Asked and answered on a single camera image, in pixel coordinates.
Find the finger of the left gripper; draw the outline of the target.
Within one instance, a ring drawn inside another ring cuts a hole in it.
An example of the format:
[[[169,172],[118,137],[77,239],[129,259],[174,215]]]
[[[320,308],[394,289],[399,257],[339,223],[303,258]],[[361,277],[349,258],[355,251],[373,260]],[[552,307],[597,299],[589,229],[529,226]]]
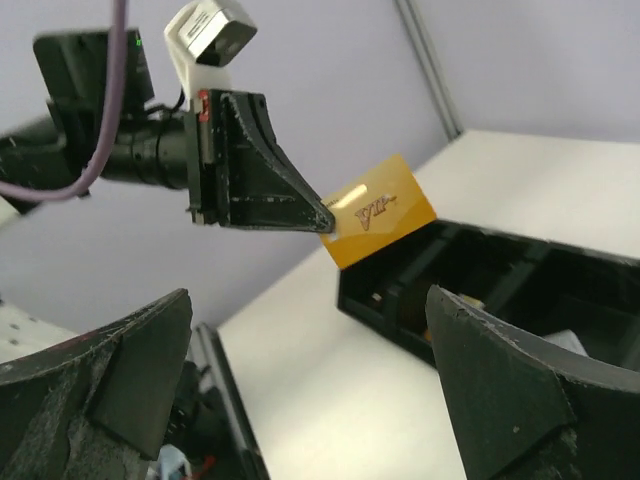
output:
[[[220,96],[219,206],[225,227],[330,233],[335,217],[278,145],[265,97]]]

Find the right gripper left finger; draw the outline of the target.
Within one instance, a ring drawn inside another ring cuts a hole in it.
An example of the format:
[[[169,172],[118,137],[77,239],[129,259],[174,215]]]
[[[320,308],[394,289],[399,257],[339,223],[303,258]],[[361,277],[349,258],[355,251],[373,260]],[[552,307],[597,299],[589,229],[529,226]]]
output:
[[[1,366],[4,479],[143,479],[191,337],[177,289],[121,320]]]

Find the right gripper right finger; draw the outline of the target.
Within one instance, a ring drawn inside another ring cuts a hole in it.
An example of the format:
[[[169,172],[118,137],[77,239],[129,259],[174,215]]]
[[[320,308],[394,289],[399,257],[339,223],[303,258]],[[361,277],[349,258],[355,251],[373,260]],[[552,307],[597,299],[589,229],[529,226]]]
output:
[[[426,317],[469,479],[636,479],[639,375],[430,288]]]

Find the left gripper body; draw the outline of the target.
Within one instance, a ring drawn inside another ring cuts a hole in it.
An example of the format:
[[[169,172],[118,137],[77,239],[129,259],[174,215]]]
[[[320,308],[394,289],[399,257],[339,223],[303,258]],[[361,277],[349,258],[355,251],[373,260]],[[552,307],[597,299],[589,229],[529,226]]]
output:
[[[197,225],[225,226],[228,208],[223,195],[220,136],[220,113],[213,104],[219,91],[200,89],[190,100],[184,117],[189,212]]]

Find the gold striped credit card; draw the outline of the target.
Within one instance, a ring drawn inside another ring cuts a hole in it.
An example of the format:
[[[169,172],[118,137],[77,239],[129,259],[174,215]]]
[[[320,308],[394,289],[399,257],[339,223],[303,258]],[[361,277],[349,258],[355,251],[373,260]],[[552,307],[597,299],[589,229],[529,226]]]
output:
[[[326,197],[323,203],[335,217],[335,229],[320,238],[341,270],[437,219],[399,154]]]

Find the black three-compartment tray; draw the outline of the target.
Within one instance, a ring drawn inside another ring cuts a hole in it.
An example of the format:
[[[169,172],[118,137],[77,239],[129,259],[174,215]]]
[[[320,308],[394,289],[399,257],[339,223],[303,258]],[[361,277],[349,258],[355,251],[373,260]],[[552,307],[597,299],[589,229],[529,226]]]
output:
[[[636,259],[439,220],[343,270],[337,307],[433,364],[433,285],[535,335],[574,333],[597,360],[639,368]]]

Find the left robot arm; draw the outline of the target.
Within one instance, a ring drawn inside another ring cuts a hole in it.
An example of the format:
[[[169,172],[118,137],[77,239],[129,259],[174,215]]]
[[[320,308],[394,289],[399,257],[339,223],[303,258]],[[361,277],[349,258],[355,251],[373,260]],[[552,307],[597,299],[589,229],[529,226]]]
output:
[[[50,98],[47,115],[1,137],[1,178],[38,190],[73,183],[99,136],[108,34],[37,37],[33,51]],[[334,215],[277,143],[265,97],[203,90],[193,102],[154,105],[137,29],[127,33],[123,107],[102,177],[187,190],[198,225],[328,233]]]

